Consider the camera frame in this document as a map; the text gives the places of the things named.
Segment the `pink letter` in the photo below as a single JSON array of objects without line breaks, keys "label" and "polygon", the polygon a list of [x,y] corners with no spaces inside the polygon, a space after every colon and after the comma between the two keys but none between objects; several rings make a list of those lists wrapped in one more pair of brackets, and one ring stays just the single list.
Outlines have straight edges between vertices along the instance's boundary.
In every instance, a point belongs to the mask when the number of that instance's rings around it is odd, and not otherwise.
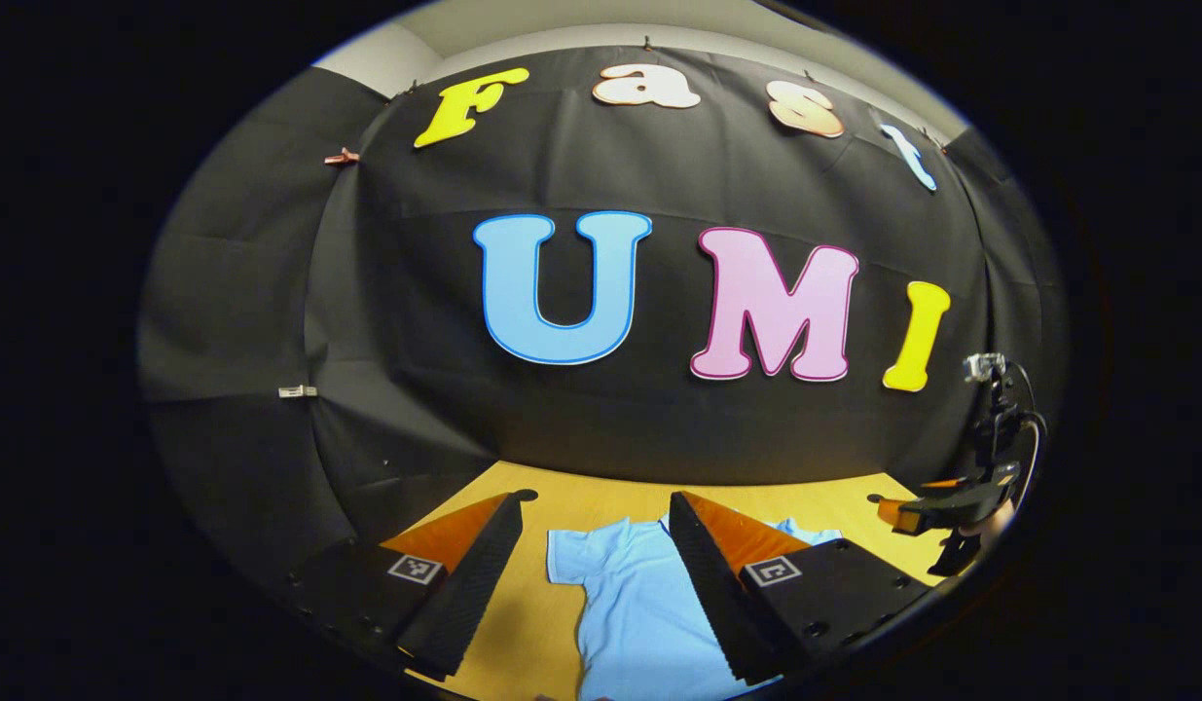
[{"label": "pink letter", "polygon": [[846,307],[859,261],[835,245],[817,245],[790,293],[769,244],[742,227],[712,227],[700,248],[713,257],[713,325],[706,350],[691,356],[691,372],[706,379],[734,379],[751,368],[743,352],[744,325],[751,325],[764,374],[783,369],[797,339],[804,351],[791,375],[835,381],[846,375]]}]

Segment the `yellow letter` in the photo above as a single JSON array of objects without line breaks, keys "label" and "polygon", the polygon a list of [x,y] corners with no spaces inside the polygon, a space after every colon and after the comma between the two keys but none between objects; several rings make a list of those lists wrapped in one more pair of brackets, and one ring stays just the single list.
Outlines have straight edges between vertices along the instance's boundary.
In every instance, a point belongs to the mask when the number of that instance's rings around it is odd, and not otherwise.
[{"label": "yellow letter", "polygon": [[471,131],[475,120],[466,117],[471,107],[475,107],[476,112],[488,112],[498,100],[501,100],[501,94],[506,89],[502,83],[522,83],[529,76],[526,69],[510,69],[499,75],[486,75],[441,89],[441,106],[436,108],[436,115],[433,117],[433,123],[427,125],[427,131],[415,139],[415,148]]},{"label": "yellow letter", "polygon": [[[629,75],[641,77],[623,77]],[[691,93],[686,76],[666,66],[627,64],[601,71],[602,79],[591,89],[601,102],[611,105],[643,105],[657,102],[661,107],[695,107],[700,96]]]},{"label": "yellow letter", "polygon": [[833,102],[822,93],[784,79],[770,81],[764,93],[774,99],[769,102],[769,112],[774,112],[784,125],[826,138],[841,135],[841,121],[831,112]]},{"label": "yellow letter", "polygon": [[936,284],[909,283],[908,301],[912,302],[912,319],[908,321],[908,335],[903,338],[903,350],[894,367],[882,376],[882,385],[891,390],[921,392],[929,375],[929,351],[934,338],[939,337],[939,320],[951,308],[951,296]]}]

